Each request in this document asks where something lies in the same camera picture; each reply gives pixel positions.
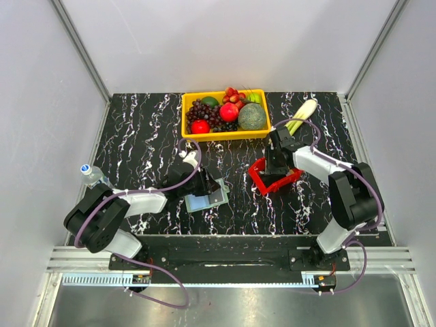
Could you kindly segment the red plastic card tray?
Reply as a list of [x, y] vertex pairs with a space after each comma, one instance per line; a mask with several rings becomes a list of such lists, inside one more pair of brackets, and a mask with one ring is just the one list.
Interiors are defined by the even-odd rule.
[[265, 157], [258, 159], [248, 169], [249, 176], [263, 196], [268, 193], [277, 192], [280, 188], [295, 183], [299, 180], [302, 173], [302, 170], [291, 169], [286, 174], [267, 174]]

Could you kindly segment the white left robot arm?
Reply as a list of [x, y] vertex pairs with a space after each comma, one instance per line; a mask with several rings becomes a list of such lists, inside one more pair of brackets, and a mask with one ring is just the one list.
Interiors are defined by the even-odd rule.
[[180, 160], [156, 187], [143, 190], [113, 189], [106, 184], [94, 186], [67, 214], [63, 225], [74, 236], [77, 247], [91, 253], [109, 251], [124, 256], [133, 269], [145, 266], [148, 253], [132, 234], [123, 231], [125, 218], [145, 213], [160, 213], [175, 200], [188, 197], [207, 201], [209, 206], [219, 203], [214, 199], [222, 184], [203, 168], [201, 152], [182, 152]]

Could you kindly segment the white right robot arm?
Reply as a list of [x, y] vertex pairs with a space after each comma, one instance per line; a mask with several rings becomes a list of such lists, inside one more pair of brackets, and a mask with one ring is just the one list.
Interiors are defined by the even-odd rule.
[[384, 202], [371, 167], [345, 163], [297, 141], [288, 129], [272, 130], [266, 148], [266, 173], [297, 169], [328, 186], [332, 219], [316, 239], [311, 264], [320, 270], [334, 262], [334, 253], [351, 235], [384, 213]]

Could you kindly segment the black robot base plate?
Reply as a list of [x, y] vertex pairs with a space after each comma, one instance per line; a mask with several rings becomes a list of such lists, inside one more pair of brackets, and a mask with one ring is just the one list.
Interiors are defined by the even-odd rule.
[[141, 236], [135, 260], [174, 273], [182, 282], [215, 279], [284, 281], [303, 272], [347, 272], [347, 252], [323, 255], [306, 236]]

